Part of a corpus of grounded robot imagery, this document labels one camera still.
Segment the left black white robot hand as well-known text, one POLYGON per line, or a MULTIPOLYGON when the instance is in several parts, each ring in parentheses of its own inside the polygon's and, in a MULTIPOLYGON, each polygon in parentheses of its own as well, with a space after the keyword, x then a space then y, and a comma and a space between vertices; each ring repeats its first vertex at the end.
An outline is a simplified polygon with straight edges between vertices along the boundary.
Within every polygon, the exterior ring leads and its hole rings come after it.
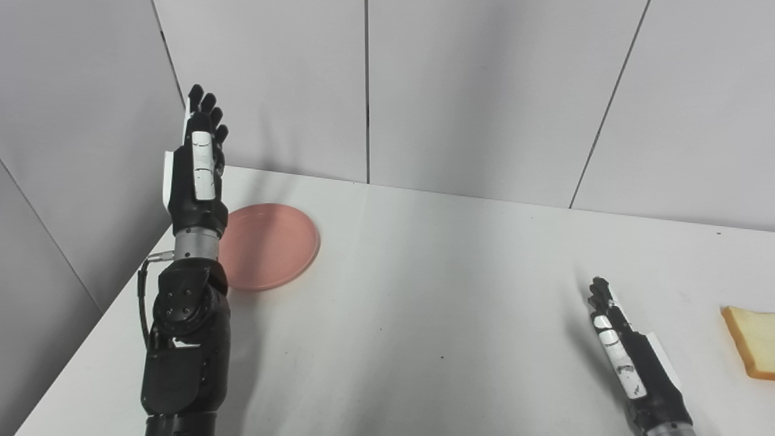
POLYGON ((215 94, 192 85, 185 102, 182 143, 164 164, 163 199, 175 234, 205 229, 222 237, 229 210, 222 200, 229 127, 215 94))

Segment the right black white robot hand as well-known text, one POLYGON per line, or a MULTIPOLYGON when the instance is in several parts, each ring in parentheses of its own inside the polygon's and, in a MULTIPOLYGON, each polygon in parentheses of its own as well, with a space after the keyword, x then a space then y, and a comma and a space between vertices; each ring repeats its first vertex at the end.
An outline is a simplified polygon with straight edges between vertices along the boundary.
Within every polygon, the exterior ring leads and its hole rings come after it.
POLYGON ((609 282, 595 277, 587 298, 590 322, 627 398, 639 435, 695 435, 681 385, 653 333, 632 328, 609 282))

